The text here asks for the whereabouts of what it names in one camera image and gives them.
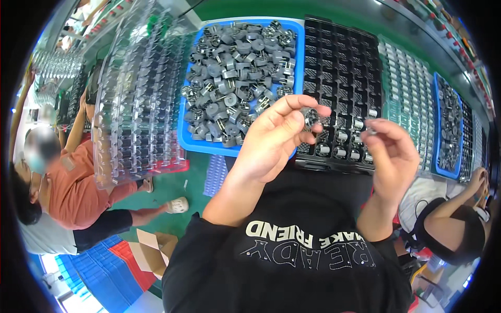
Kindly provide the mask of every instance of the black shorts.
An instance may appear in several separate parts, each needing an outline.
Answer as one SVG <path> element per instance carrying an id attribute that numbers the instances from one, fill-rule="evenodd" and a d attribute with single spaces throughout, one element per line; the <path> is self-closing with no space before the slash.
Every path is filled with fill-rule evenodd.
<path id="1" fill-rule="evenodd" d="M 104 239 L 128 231 L 131 226 L 129 210 L 104 211 L 89 228 L 73 231 L 77 252 L 84 252 Z"/>

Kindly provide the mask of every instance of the clear plastic tray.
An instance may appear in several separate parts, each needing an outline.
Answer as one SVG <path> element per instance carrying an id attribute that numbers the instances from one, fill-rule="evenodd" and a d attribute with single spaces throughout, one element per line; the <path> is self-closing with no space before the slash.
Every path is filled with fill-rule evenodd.
<path id="1" fill-rule="evenodd" d="M 188 168 L 175 111 L 191 41 L 157 0 L 135 1 L 120 22 L 100 73 L 93 120 L 99 188 Z"/>
<path id="2" fill-rule="evenodd" d="M 433 76 L 428 63 L 384 36 L 379 35 L 378 39 L 386 96 L 383 117 L 409 133 L 421 158 L 419 170 L 429 172 L 433 163 L 436 112 Z"/>

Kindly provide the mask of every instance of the blue plastic tray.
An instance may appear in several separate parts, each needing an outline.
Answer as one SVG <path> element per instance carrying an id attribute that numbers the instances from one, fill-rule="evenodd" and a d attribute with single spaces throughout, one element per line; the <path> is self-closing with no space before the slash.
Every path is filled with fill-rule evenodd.
<path id="1" fill-rule="evenodd" d="M 304 69 L 305 69 L 305 29 L 303 26 L 301 26 L 297 22 L 293 21 L 286 21 L 286 20 L 280 20 L 280 23 L 284 27 L 284 29 L 291 29 L 294 32 L 296 32 L 297 37 L 296 37 L 296 66 L 294 67 L 294 93 L 297 95 L 303 94 L 303 75 L 304 75 Z M 238 18 L 235 18 L 235 21 L 242 21 L 242 22 L 249 22 L 253 24 L 260 24 L 263 25 L 263 27 L 266 27 L 270 24 L 272 20 L 240 20 Z M 228 22 L 220 22 L 220 25 L 229 25 L 231 21 Z M 198 39 L 202 36 L 203 29 L 201 29 L 198 34 L 196 34 L 195 37 L 195 42 L 198 41 Z M 189 72 L 189 69 L 191 68 L 191 65 L 193 63 L 190 63 L 188 65 L 188 69 L 186 72 Z M 184 81 L 184 86 L 189 85 L 189 82 L 187 80 Z M 277 93 L 277 87 L 280 85 L 273 84 L 271 91 L 273 93 Z M 256 104 L 257 100 L 251 101 L 249 104 L 251 107 L 254 107 Z M 222 143 L 220 142 L 215 142 L 215 143 L 210 143 L 205 140 L 193 140 L 191 138 L 191 133 L 188 132 L 188 123 L 184 121 L 183 117 L 184 114 L 186 113 L 186 99 L 184 97 L 181 98 L 181 106 L 179 109 L 179 118 L 177 120 L 177 140 L 179 141 L 179 144 L 181 147 L 188 151 L 195 151 L 195 152 L 203 152 L 203 153 L 209 153 L 209 154 L 219 154 L 219 155 L 226 155 L 226 156 L 232 156 L 236 157 L 238 155 L 238 152 L 240 151 L 240 146 L 234 146 L 231 148 L 224 148 L 222 146 Z"/>
<path id="2" fill-rule="evenodd" d="M 456 162 L 456 167 L 454 168 L 454 172 L 449 172 L 443 168 L 440 168 L 438 165 L 438 155 L 440 151 L 440 143 L 441 143 L 441 138 L 442 138 L 442 126 L 440 124 L 440 120 L 442 119 L 441 112 L 440 112 L 440 99 L 438 97 L 438 77 L 441 77 L 437 72 L 433 75 L 433 83 L 434 87 L 433 88 L 433 93 L 435 95 L 435 102 L 437 105 L 437 118 L 436 118 L 436 124 L 437 124 L 437 131 L 435 132 L 435 151 L 433 151 L 433 166 L 431 167 L 431 170 L 439 175 L 451 178 L 451 179 L 457 179 L 459 177 L 459 170 L 461 169 L 461 159 L 462 159 L 462 154 L 463 154 L 463 119 L 461 119 L 461 122 L 459 123 L 460 127 L 460 134 L 461 134 L 461 141 L 459 142 L 459 157 Z M 453 90 L 456 95 L 457 99 L 459 101 L 459 106 L 461 107 L 461 110 L 463 110 L 463 103 L 461 102 L 461 98 L 459 97 L 459 94 L 456 92 L 456 90 Z"/>

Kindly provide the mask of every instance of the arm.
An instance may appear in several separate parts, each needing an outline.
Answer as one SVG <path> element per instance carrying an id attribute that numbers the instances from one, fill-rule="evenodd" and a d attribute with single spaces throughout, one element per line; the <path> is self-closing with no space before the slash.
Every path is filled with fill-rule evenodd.
<path id="1" fill-rule="evenodd" d="M 85 103 L 85 95 L 87 93 L 87 88 L 85 88 L 84 93 L 80 97 L 80 109 L 78 110 L 77 117 L 73 123 L 68 140 L 66 141 L 65 149 L 68 153 L 74 152 L 75 149 L 80 145 L 82 141 L 82 133 L 84 132 L 84 125 L 86 119 L 85 109 L 87 104 Z"/>
<path id="2" fill-rule="evenodd" d="M 21 122 L 21 115 L 23 114 L 23 107 L 34 79 L 35 75 L 32 73 L 30 68 L 24 77 L 25 85 L 23 86 L 21 95 L 16 103 L 16 112 L 12 116 L 11 135 L 9 141 L 9 161 L 12 161 L 14 158 L 14 146 L 16 145 L 16 135 L 18 134 L 19 123 Z"/>
<path id="3" fill-rule="evenodd" d="M 315 143 L 312 133 L 302 132 L 302 107 L 315 108 L 321 116 L 331 114 L 329 108 L 304 95 L 276 101 L 249 128 L 235 165 L 203 211 L 204 219 L 218 225 L 241 225 L 254 210 L 265 184 L 283 170 L 294 149 L 302 142 Z M 315 125 L 312 130 L 320 133 L 322 127 Z"/>
<path id="4" fill-rule="evenodd" d="M 91 22 L 92 22 L 92 19 L 94 18 L 94 15 L 96 15 L 96 13 L 102 9 L 106 3 L 108 3 L 108 0 L 103 0 L 90 14 L 89 16 L 85 19 L 85 21 L 83 21 L 82 23 L 82 26 L 87 26 L 89 25 Z"/>
<path id="5" fill-rule="evenodd" d="M 61 150 L 66 146 L 66 134 L 62 130 L 58 130 L 59 143 L 61 144 Z"/>
<path id="6" fill-rule="evenodd" d="M 220 191 L 209 201 L 202 217 L 218 225 L 240 226 L 256 207 L 265 184 L 245 181 L 231 170 Z"/>
<path id="7" fill-rule="evenodd" d="M 357 228 L 370 242 L 388 238 L 393 232 L 393 217 L 398 210 L 398 203 L 384 201 L 377 193 L 367 201 L 357 219 Z"/>
<path id="8" fill-rule="evenodd" d="M 409 134 L 397 124 L 383 120 L 365 120 L 376 131 L 362 133 L 374 159 L 374 195 L 360 212 L 357 227 L 368 241 L 381 241 L 392 231 L 398 204 L 410 186 L 419 164 L 419 154 Z"/>
<path id="9" fill-rule="evenodd" d="M 456 251 L 461 245 L 466 223 L 450 216 L 466 203 L 471 203 L 469 206 L 477 205 L 479 199 L 474 201 L 471 201 L 471 199 L 478 190 L 484 188 L 484 173 L 485 169 L 476 169 L 465 190 L 452 199 L 440 204 L 424 219 L 423 225 L 426 232 L 452 251 Z"/>

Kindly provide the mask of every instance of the face mask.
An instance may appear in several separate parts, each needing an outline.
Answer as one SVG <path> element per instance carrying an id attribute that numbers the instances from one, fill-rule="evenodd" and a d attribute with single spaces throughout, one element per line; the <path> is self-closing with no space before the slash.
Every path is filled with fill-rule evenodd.
<path id="1" fill-rule="evenodd" d="M 45 172 L 46 172 L 45 169 L 47 167 L 47 164 L 38 153 L 35 153 L 35 152 L 26 153 L 25 160 L 32 171 L 32 175 L 33 175 L 33 172 L 39 173 L 42 175 L 45 174 Z"/>
<path id="2" fill-rule="evenodd" d="M 32 171 L 32 174 L 31 174 L 31 178 L 30 178 L 30 193 L 31 193 L 31 183 L 33 181 L 33 173 L 36 173 L 36 172 Z M 44 181 L 44 177 L 45 177 L 45 174 L 42 174 L 42 178 L 40 179 L 40 186 L 38 187 L 38 194 L 40 194 L 40 190 L 42 189 L 42 182 Z"/>

